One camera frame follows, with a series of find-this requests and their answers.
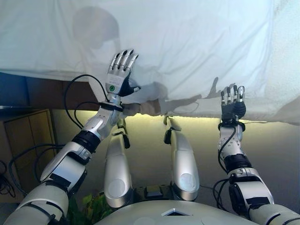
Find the electric cable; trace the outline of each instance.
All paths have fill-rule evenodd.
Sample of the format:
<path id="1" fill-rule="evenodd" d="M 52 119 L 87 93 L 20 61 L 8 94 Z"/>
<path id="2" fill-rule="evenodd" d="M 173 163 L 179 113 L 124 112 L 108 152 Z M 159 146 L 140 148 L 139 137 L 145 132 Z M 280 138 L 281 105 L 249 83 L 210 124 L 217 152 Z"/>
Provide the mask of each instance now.
<path id="1" fill-rule="evenodd" d="M 4 167 L 4 171 L 0 172 L 0 195 L 9 194 L 12 198 L 15 198 L 15 189 L 8 181 L 8 179 L 4 176 L 7 171 L 7 166 L 2 160 L 0 160 L 0 163 Z"/>
<path id="2" fill-rule="evenodd" d="M 80 129 L 81 129 L 81 125 L 80 125 L 79 123 L 77 123 L 77 122 L 71 117 L 71 115 L 70 115 L 70 113 L 69 113 L 69 111 L 68 111 L 68 107 L 67 107 L 67 93 L 68 93 L 68 90 L 69 90 L 71 84 L 74 83 L 77 79 L 79 79 L 79 78 L 81 78 L 81 77 L 84 77 L 84 76 L 92 77 L 92 78 L 94 78 L 94 79 L 100 84 L 100 86 L 101 86 L 101 88 L 102 88 L 102 91 L 103 91 L 103 94 L 104 94 L 104 96 L 105 96 L 105 99 L 106 99 L 107 102 L 109 102 L 109 100 L 108 100 L 108 98 L 107 98 L 107 95 L 106 95 L 106 92 L 105 92 L 105 90 L 104 90 L 104 87 L 103 87 L 102 83 L 101 83 L 96 77 L 94 77 L 94 76 L 92 76 L 92 75 L 89 75 L 89 74 L 83 74 L 83 75 L 77 76 L 77 77 L 75 77 L 73 80 L 71 80 L 71 81 L 69 82 L 69 84 L 67 85 L 67 88 L 66 88 L 66 90 L 65 90 L 65 92 L 64 92 L 64 95 L 63 95 L 63 104 L 64 104 L 65 111 L 66 111 L 66 113 L 67 113 L 67 116 L 68 116 L 68 117 L 70 118 L 70 120 L 71 120 L 73 123 L 75 123 L 76 126 L 78 126 Z"/>
<path id="3" fill-rule="evenodd" d="M 99 102 L 90 102 L 90 101 L 87 101 L 87 102 L 81 102 L 80 104 L 78 104 L 74 110 L 74 118 L 75 120 L 77 121 L 77 123 L 81 126 L 81 128 L 83 128 L 83 124 L 79 121 L 79 119 L 77 118 L 77 115 L 76 115 L 76 111 L 78 110 L 78 108 L 83 105 L 83 104 L 87 104 L 87 103 L 90 103 L 90 104 L 96 104 L 96 105 L 100 105 Z"/>
<path id="4" fill-rule="evenodd" d="M 11 179 L 13 180 L 13 183 L 15 185 L 15 187 L 24 195 L 27 195 L 27 192 L 24 191 L 21 187 L 21 185 L 18 183 L 18 181 L 15 179 L 15 176 L 13 174 L 13 169 L 12 169 L 12 165 L 13 163 L 20 158 L 21 156 L 25 155 L 27 152 L 35 149 L 35 148 L 39 148 L 39 147 L 44 147 L 44 146 L 53 146 L 53 147 L 63 147 L 64 145 L 56 145 L 56 144 L 52 144 L 52 143 L 47 143 L 47 144 L 38 144 L 36 146 L 33 146 L 31 148 L 25 149 L 24 151 L 22 151 L 21 153 L 19 153 L 18 155 L 16 155 L 15 157 L 13 157 L 10 162 L 8 163 L 8 172 L 9 175 L 11 177 Z"/>
<path id="5" fill-rule="evenodd" d="M 221 163 L 221 153 L 224 149 L 224 147 L 228 144 L 228 142 L 230 142 L 230 140 L 232 139 L 232 137 L 235 135 L 235 132 L 236 132 L 236 128 L 233 127 L 234 131 L 233 133 L 231 134 L 231 136 L 227 139 L 227 141 L 222 145 L 222 147 L 220 148 L 220 150 L 218 151 L 218 154 L 217 154 L 217 160 L 219 162 L 219 165 L 220 167 L 228 174 L 228 171 L 225 169 L 225 167 L 222 165 Z"/>
<path id="6" fill-rule="evenodd" d="M 213 188 L 210 187 L 210 186 L 200 185 L 200 187 L 210 189 L 210 190 L 212 190 L 214 193 L 216 193 L 217 195 L 219 194 L 219 192 L 218 192 L 217 190 L 213 189 Z"/>
<path id="7" fill-rule="evenodd" d="M 41 153 L 38 154 L 38 156 L 36 157 L 36 159 L 34 160 L 33 163 L 33 174 L 34 174 L 34 178 L 37 180 L 37 182 L 41 183 L 40 179 L 38 178 L 38 173 L 37 173 L 37 167 L 38 167 L 38 161 L 40 160 L 40 158 L 42 157 L 42 155 L 47 152 L 48 150 L 53 150 L 53 149 L 62 149 L 62 147 L 50 147 L 47 148 L 45 150 L 43 150 Z"/>
<path id="8" fill-rule="evenodd" d="M 222 145 L 222 147 L 221 147 L 220 150 L 218 151 L 218 155 L 217 155 L 217 160 L 218 160 L 218 163 L 219 163 L 220 167 L 221 167 L 227 174 L 228 174 L 228 171 L 226 170 L 226 168 L 225 168 L 225 167 L 222 165 L 222 163 L 221 163 L 221 153 L 222 153 L 224 147 L 225 147 L 225 146 L 230 142 L 230 140 L 233 138 L 233 136 L 235 135 L 235 133 L 236 133 L 236 127 L 233 127 L 233 133 L 230 135 L 230 137 L 227 139 L 227 141 Z M 218 208 L 218 209 L 223 209 L 224 211 L 228 211 L 228 210 L 225 209 L 225 208 L 223 207 L 221 194 L 222 194 L 222 190 L 223 190 L 224 185 L 225 185 L 228 181 L 229 181 L 229 179 L 222 179 L 222 180 L 217 181 L 217 182 L 215 183 L 214 187 L 213 187 L 213 190 L 212 190 L 212 191 L 213 191 L 214 198 L 215 198 L 216 203 L 217 203 L 217 208 Z M 221 182 L 223 182 L 223 183 L 222 183 L 222 185 L 221 185 L 219 191 L 217 191 L 217 190 L 216 190 L 217 185 L 218 185 L 219 183 L 221 183 Z"/>
<path id="9" fill-rule="evenodd" d="M 214 195 L 214 199 L 216 200 L 216 203 L 217 203 L 217 208 L 228 212 L 228 210 L 223 207 L 222 198 L 221 198 L 221 193 L 222 193 L 223 187 L 224 187 L 225 183 L 227 183 L 227 181 L 228 181 L 228 179 L 222 179 L 222 180 L 217 181 L 213 187 L 213 195 Z M 217 185 L 221 182 L 223 182 L 221 185 L 221 188 L 219 189 L 219 191 L 217 191 L 216 190 Z"/>

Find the robot finger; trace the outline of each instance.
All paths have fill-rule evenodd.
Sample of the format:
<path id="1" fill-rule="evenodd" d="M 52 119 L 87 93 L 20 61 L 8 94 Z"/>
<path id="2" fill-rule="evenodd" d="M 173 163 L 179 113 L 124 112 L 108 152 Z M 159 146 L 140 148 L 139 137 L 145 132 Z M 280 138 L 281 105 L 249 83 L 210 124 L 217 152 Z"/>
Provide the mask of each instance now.
<path id="1" fill-rule="evenodd" d="M 109 65 L 109 69 L 108 69 L 108 73 L 112 73 L 113 72 L 113 66 L 114 66 L 114 63 L 115 61 L 117 60 L 117 57 L 119 56 L 120 53 L 117 53 L 114 55 L 112 61 L 111 61 L 111 64 Z"/>
<path id="2" fill-rule="evenodd" d="M 133 49 L 128 49 L 126 54 L 123 56 L 121 62 L 120 62 L 120 69 L 122 70 L 125 70 L 125 66 L 126 66 L 126 63 L 129 59 L 129 57 L 133 54 L 134 50 Z"/>
<path id="3" fill-rule="evenodd" d="M 221 91 L 221 106 L 225 105 L 224 92 Z"/>
<path id="4" fill-rule="evenodd" d="M 244 86 L 240 86 L 238 88 L 238 94 L 239 94 L 239 99 L 238 101 L 239 102 L 243 102 L 244 101 L 244 98 L 245 98 L 245 87 Z"/>
<path id="5" fill-rule="evenodd" d="M 238 86 L 233 86 L 233 103 L 236 103 L 236 99 L 238 98 Z"/>
<path id="6" fill-rule="evenodd" d="M 230 87 L 227 87 L 227 105 L 231 104 L 231 93 Z"/>
<path id="7" fill-rule="evenodd" d="M 127 53 L 127 50 L 123 50 L 122 52 L 120 52 L 113 67 L 117 67 L 118 69 L 120 68 L 120 63 L 121 63 L 122 59 L 124 58 L 124 55 L 126 55 L 126 53 Z"/>
<path id="8" fill-rule="evenodd" d="M 139 57 L 139 54 L 134 53 L 130 59 L 130 61 L 128 62 L 126 69 L 125 70 L 131 70 L 131 68 L 133 67 L 137 57 Z"/>

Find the wooden cabinet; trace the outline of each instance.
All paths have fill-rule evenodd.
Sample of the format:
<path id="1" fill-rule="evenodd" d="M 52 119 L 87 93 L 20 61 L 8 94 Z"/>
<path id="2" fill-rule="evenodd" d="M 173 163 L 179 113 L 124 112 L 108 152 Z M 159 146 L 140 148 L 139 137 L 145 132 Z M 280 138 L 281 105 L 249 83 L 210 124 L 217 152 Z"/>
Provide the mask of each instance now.
<path id="1" fill-rule="evenodd" d="M 32 146 L 42 143 L 54 143 L 51 117 L 48 110 L 41 110 L 22 116 L 0 117 L 0 159 L 7 165 L 12 157 Z M 13 173 L 22 188 L 29 192 L 38 185 L 33 175 L 33 163 L 37 155 L 48 147 L 33 149 L 15 161 Z M 41 175 L 44 167 L 54 157 L 55 151 L 48 150 L 39 160 L 37 174 Z M 5 177 L 13 182 L 9 173 Z M 0 195 L 0 202 L 20 202 L 23 195 L 14 186 L 16 198 Z"/>

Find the cabinet door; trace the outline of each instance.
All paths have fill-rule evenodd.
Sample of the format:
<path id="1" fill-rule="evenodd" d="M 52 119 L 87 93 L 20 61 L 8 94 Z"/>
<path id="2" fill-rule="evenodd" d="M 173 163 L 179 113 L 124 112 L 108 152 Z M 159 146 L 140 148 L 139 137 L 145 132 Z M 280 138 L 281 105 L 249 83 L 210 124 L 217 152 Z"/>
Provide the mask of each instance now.
<path id="1" fill-rule="evenodd" d="M 32 136 L 35 144 L 43 143 L 53 143 L 51 122 L 49 121 L 50 117 L 48 111 L 43 111 L 34 115 L 29 116 L 30 126 L 32 130 Z M 37 155 L 39 155 L 43 150 L 49 147 L 40 147 L 36 149 Z M 54 150 L 47 150 L 38 161 L 38 176 L 41 175 L 41 172 L 54 157 Z"/>
<path id="2" fill-rule="evenodd" d="M 28 117 L 5 122 L 5 129 L 13 157 L 35 145 Z M 17 170 L 31 164 L 35 157 L 35 150 L 31 150 L 17 159 L 15 161 Z"/>
<path id="3" fill-rule="evenodd" d="M 13 156 L 35 145 L 28 117 L 6 122 L 5 129 Z M 26 192 L 31 191 L 38 185 L 38 182 L 34 179 L 32 169 L 35 158 L 36 152 L 33 149 L 15 161 L 21 186 Z"/>

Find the white sheet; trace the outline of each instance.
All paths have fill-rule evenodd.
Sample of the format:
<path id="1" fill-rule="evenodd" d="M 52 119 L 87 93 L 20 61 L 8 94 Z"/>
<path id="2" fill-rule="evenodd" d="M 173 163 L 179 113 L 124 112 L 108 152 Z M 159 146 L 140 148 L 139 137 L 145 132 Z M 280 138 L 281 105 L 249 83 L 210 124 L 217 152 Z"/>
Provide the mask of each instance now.
<path id="1" fill-rule="evenodd" d="M 283 121 L 300 124 L 300 5 L 299 1 L 276 0 L 271 32 L 271 55 L 265 74 L 263 97 L 247 97 L 249 120 Z M 162 113 L 218 117 L 219 98 L 198 99 L 185 106 L 160 101 Z"/>
<path id="2" fill-rule="evenodd" d="M 284 13 L 289 11 L 279 9 L 277 20 Z M 272 17 L 271 0 L 0 0 L 0 70 L 62 80 L 89 73 L 104 83 L 111 56 L 133 47 L 140 57 L 132 78 L 142 89 L 123 102 L 158 98 L 162 113 L 214 116 L 217 91 L 237 83 L 246 87 L 250 114 L 265 119 L 299 95 L 293 86 L 299 67 L 286 70 L 286 55 L 280 56 L 285 52 L 295 61 L 295 44 L 294 52 L 287 51 L 290 39 L 284 35 L 281 44 L 280 35 L 295 37 L 297 24 L 277 28 L 276 35 L 273 29 L 273 45 L 280 44 L 269 60 Z M 293 75 L 285 89 L 294 88 L 278 97 L 283 71 L 285 78 Z M 98 85 L 90 84 L 103 100 Z M 277 99 L 269 104 L 271 95 Z"/>

